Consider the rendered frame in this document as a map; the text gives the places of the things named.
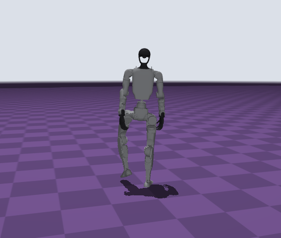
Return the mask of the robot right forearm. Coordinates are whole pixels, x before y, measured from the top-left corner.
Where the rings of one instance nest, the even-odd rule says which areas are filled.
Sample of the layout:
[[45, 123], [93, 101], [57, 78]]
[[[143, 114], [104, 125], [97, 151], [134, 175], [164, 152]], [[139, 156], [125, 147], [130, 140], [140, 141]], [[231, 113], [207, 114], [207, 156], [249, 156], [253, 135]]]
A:
[[[164, 94], [164, 92], [163, 92]], [[159, 115], [161, 115], [162, 112], [165, 113], [165, 96], [163, 98], [158, 99], [158, 106], [159, 106]]]

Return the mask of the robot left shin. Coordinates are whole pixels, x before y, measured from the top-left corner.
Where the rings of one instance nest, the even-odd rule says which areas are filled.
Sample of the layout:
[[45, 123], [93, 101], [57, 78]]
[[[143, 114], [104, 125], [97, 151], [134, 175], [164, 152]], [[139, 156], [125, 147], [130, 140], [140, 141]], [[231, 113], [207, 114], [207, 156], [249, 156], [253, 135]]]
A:
[[128, 147], [127, 147], [127, 145], [122, 145], [121, 137], [118, 137], [117, 143], [118, 143], [119, 155], [120, 155], [120, 158], [122, 159], [122, 164], [123, 164], [123, 168], [124, 168], [124, 172], [125, 172], [126, 169], [129, 169], [128, 168]]

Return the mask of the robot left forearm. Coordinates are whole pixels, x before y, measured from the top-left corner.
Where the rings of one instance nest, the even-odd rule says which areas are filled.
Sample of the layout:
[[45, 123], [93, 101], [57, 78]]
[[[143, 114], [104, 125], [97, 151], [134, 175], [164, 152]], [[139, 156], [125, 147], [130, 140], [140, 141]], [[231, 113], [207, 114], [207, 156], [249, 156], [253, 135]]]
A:
[[126, 100], [127, 100], [127, 98], [126, 98], [125, 96], [123, 96], [123, 89], [120, 90], [119, 99], [120, 99], [120, 102], [119, 102], [119, 110], [118, 110], [118, 113], [121, 114], [121, 110], [124, 110], [124, 111], [125, 111]]

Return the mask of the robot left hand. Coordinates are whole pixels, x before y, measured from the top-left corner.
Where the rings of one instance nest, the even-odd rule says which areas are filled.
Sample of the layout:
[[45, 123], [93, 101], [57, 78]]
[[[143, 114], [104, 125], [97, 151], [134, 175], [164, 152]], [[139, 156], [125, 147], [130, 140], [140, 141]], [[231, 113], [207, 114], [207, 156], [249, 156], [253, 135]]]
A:
[[125, 125], [125, 120], [124, 120], [125, 111], [124, 111], [124, 110], [121, 110], [121, 114], [119, 114], [118, 116], [120, 116], [120, 118], [119, 118], [120, 127], [121, 127], [123, 130], [127, 130], [128, 127], [126, 127], [126, 125]]

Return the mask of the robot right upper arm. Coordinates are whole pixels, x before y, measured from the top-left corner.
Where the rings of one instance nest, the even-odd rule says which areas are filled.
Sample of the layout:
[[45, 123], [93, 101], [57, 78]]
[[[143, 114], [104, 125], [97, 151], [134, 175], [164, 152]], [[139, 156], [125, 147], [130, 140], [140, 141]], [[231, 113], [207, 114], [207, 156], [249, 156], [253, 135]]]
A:
[[157, 92], [156, 92], [156, 96], [157, 98], [163, 98], [164, 97], [164, 94], [163, 94], [163, 75], [161, 72], [159, 71], [155, 71], [154, 70], [154, 73], [155, 73], [155, 78], [157, 79], [156, 81], [156, 85], [157, 85]]

